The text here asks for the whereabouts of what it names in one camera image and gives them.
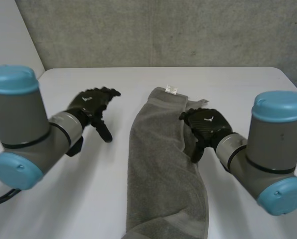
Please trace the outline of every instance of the black cable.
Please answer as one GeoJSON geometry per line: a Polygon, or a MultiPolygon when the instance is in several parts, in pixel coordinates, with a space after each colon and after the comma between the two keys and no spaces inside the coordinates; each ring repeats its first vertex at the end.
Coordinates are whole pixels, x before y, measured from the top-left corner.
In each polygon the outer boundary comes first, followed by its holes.
{"type": "Polygon", "coordinates": [[[0,197],[0,204],[8,201],[10,198],[17,195],[19,192],[21,192],[20,189],[11,189],[9,192],[0,197]]]}

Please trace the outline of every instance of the light blue cap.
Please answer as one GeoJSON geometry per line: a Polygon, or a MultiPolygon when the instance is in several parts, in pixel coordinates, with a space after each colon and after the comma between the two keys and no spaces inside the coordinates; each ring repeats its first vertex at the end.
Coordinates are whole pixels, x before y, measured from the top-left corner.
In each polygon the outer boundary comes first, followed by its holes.
{"type": "Polygon", "coordinates": [[[255,98],[253,117],[265,122],[292,122],[297,120],[297,92],[269,91],[255,98]]]}
{"type": "Polygon", "coordinates": [[[23,95],[39,89],[34,71],[26,66],[0,66],[0,94],[23,95]]]}
{"type": "Polygon", "coordinates": [[[297,209],[297,177],[283,179],[266,188],[257,203],[269,214],[279,216],[297,209]]]}
{"type": "Polygon", "coordinates": [[[0,181],[9,187],[27,190],[42,177],[41,170],[28,159],[14,153],[0,153],[0,181]]]}

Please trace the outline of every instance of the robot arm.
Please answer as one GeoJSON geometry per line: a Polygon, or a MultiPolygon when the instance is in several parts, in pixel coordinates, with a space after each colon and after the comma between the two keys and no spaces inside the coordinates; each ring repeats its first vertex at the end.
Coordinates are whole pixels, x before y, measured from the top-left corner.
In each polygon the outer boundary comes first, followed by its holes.
{"type": "Polygon", "coordinates": [[[265,92],[256,97],[248,142],[216,110],[190,109],[179,119],[198,139],[193,162],[200,160],[205,147],[212,147],[224,168],[269,214],[297,209],[296,92],[265,92]]]}
{"type": "Polygon", "coordinates": [[[0,66],[0,181],[14,189],[32,188],[64,154],[80,152],[89,124],[111,142],[102,112],[119,95],[107,88],[80,92],[66,110],[48,120],[34,72],[0,66]]]}

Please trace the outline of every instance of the white table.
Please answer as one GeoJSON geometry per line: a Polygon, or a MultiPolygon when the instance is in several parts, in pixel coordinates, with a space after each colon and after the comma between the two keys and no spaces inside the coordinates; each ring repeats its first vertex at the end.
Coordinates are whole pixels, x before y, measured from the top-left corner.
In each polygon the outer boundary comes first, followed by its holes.
{"type": "MultiPolygon", "coordinates": [[[[86,128],[82,152],[64,156],[33,189],[0,205],[0,239],[119,239],[125,233],[129,132],[151,90],[167,84],[192,100],[208,99],[248,136],[255,96],[297,89],[269,67],[53,69],[40,78],[48,116],[81,90],[116,88],[104,113],[114,141],[86,128]]],[[[209,239],[297,239],[297,211],[273,217],[226,173],[212,150],[199,163],[209,199],[209,239]]],[[[0,183],[0,195],[8,188],[0,183]]]]}

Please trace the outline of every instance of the gray towel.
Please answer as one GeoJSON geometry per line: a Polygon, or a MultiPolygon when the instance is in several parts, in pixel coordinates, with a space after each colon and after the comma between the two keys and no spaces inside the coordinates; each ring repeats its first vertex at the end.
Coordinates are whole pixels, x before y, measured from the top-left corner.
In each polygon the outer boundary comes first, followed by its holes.
{"type": "Polygon", "coordinates": [[[178,117],[207,101],[156,88],[130,133],[127,233],[123,239],[205,239],[207,195],[190,162],[195,138],[178,117]]]}

